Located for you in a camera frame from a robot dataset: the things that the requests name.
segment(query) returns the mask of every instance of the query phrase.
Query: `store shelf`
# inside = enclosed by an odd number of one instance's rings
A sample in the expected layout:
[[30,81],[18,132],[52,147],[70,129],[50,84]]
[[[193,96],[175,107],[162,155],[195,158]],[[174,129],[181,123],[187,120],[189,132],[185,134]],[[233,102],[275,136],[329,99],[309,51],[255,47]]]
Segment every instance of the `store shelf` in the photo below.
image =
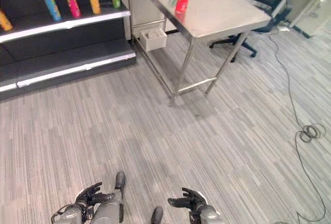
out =
[[0,92],[3,94],[114,63],[119,68],[121,62],[128,60],[134,63],[136,54],[125,38],[40,56],[0,67]]
[[20,39],[27,36],[53,32],[56,30],[70,29],[76,26],[88,25],[101,21],[108,21],[130,16],[130,11],[123,5],[113,8],[111,3],[103,3],[100,14],[93,14],[90,6],[81,7],[82,16],[74,19],[69,9],[62,10],[62,20],[55,22],[48,12],[26,16],[11,20],[13,29],[0,32],[0,43]]

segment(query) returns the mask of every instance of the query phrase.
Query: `white container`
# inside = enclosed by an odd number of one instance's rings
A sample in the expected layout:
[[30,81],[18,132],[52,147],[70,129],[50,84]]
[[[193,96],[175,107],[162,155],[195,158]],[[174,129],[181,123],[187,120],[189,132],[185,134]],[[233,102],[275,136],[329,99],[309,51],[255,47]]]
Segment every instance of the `white container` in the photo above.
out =
[[141,30],[139,38],[146,52],[165,47],[167,43],[167,35],[160,28]]

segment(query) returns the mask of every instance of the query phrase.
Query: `striped carpet floor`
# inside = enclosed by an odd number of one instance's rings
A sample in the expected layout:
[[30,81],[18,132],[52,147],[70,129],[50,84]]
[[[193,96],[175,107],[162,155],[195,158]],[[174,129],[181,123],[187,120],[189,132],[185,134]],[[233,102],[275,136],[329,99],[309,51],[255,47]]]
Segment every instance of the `striped carpet floor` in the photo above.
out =
[[[329,22],[311,39],[295,31],[274,37],[299,119],[328,131],[299,143],[326,204],[324,224],[331,223],[330,34]],[[319,217],[320,200],[296,156],[298,127],[275,47],[268,34],[248,40],[256,58],[241,49],[207,97],[204,85],[173,108],[140,54],[134,66],[0,102],[0,223],[50,223],[83,188],[103,181],[110,191],[119,170],[127,174],[125,224],[149,223],[156,205],[163,223],[189,223],[187,210],[167,205],[183,186],[202,192],[226,224],[294,224],[296,211]],[[154,52],[171,77],[187,46],[172,34],[168,48]],[[184,81],[212,76],[230,49],[198,46]]]

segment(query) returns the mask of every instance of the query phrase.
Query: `shelf edge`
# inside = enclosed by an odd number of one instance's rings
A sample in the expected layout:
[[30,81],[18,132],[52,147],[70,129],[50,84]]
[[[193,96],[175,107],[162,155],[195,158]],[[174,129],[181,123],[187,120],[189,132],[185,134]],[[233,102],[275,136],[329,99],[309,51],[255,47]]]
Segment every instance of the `shelf edge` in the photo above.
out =
[[26,86],[29,86],[29,85],[34,84],[34,83],[38,83],[38,82],[42,82],[42,81],[45,81],[45,80],[57,78],[57,77],[60,77],[60,76],[72,74],[72,73],[75,73],[75,72],[91,70],[91,69],[96,68],[96,67],[100,67],[100,66],[103,66],[103,65],[115,63],[115,62],[118,62],[118,61],[128,60],[128,59],[133,58],[133,57],[136,57],[135,52],[132,52],[132,53],[126,54],[126,55],[122,55],[122,56],[118,56],[118,57],[113,57],[113,58],[101,60],[101,61],[90,63],[90,64],[76,66],[76,67],[73,67],[73,68],[70,68],[70,69],[65,69],[65,70],[53,72],[53,73],[42,75],[42,76],[39,76],[39,77],[19,81],[19,82],[17,82],[17,86],[18,86],[18,88],[22,88],[22,87],[26,87]]
[[8,84],[8,85],[5,85],[5,86],[1,86],[0,87],[0,93],[5,92],[5,91],[10,91],[10,90],[16,89],[16,88],[17,88],[16,83],[11,83],[11,84]]
[[0,43],[14,40],[14,39],[19,39],[27,36],[32,36],[36,34],[42,34],[42,33],[49,33],[52,31],[56,30],[62,30],[62,29],[71,29],[73,27],[77,26],[83,26],[83,25],[88,25],[92,23],[97,23],[101,21],[107,21],[107,20],[114,20],[114,19],[119,19],[123,17],[130,16],[130,11],[121,11],[121,12],[116,12],[116,13],[109,13],[109,14],[104,14],[101,16],[93,16],[93,17],[88,17],[88,18],[81,18],[77,20],[71,20],[71,21],[65,21],[61,23],[56,23],[56,24],[51,24],[47,26],[41,26],[37,28],[31,28],[28,30],[12,33],[12,34],[4,34],[0,36]]

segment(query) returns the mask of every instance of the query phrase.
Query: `chair base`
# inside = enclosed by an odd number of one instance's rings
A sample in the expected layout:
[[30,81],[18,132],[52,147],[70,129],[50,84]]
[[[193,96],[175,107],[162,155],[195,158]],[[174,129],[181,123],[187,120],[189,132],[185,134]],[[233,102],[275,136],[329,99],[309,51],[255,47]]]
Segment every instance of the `chair base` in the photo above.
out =
[[[231,35],[231,36],[229,36],[228,39],[214,41],[213,43],[210,44],[209,48],[211,48],[211,49],[214,48],[214,45],[216,45],[216,44],[231,43],[232,45],[235,45],[236,42],[238,41],[238,39],[239,39],[239,35],[237,35],[237,36]],[[257,50],[255,50],[252,46],[250,46],[248,43],[246,43],[246,40],[242,43],[242,46],[252,52],[252,54],[250,55],[251,57],[256,57],[256,55],[258,53]],[[235,62],[236,55],[237,54],[235,54],[233,59],[231,60],[232,63]]]

